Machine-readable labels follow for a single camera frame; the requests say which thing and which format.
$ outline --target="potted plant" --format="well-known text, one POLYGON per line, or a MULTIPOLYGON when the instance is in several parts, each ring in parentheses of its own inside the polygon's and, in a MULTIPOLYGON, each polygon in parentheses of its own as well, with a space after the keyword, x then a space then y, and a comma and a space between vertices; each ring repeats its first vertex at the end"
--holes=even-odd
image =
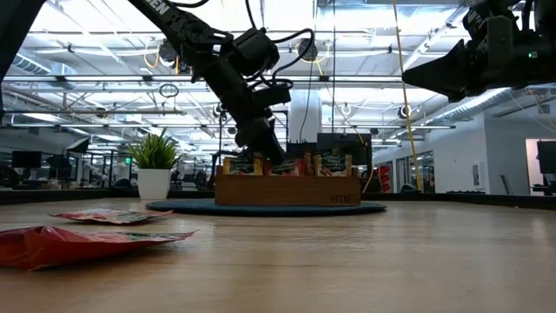
POLYGON ((142 200, 164 200, 170 190, 170 170, 178 163, 177 143, 171 137, 147 134, 142 142, 131 147, 137 167, 139 195, 142 200))

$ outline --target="dark blue mat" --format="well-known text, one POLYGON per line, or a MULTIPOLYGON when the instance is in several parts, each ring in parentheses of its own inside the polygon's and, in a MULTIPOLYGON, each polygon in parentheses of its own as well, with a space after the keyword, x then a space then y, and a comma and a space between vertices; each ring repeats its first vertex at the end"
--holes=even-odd
POLYGON ((256 206, 256 205, 216 205, 215 199, 186 199, 148 203, 147 209, 175 213, 213 216, 347 216, 383 212, 386 206, 362 203, 357 206, 256 206))

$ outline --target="wooden crate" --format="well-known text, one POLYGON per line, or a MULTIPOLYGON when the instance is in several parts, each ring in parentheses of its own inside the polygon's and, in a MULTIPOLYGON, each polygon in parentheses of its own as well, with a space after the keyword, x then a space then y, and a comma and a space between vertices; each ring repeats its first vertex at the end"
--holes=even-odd
POLYGON ((220 205, 361 204, 361 185, 352 177, 288 177, 223 175, 217 168, 215 203, 220 205))

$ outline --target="green plant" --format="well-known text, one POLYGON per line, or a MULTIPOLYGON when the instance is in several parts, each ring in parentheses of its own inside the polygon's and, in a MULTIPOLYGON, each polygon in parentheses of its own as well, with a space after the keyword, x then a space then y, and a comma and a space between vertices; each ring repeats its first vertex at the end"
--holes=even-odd
POLYGON ((160 136, 147 134, 141 144, 131 147, 131 156, 140 169, 170 170, 178 163, 177 143, 171 137, 164 138, 166 129, 160 136))

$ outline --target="wooden table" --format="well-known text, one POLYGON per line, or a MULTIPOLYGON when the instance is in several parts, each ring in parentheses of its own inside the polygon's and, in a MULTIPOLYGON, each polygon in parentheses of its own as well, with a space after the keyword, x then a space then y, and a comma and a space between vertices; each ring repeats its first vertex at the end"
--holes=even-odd
POLYGON ((133 228, 46 212, 142 210, 110 199, 0 207, 0 230, 191 231, 185 242, 37 272, 0 269, 2 313, 551 312, 556 212, 385 203, 319 218, 173 215, 133 228))

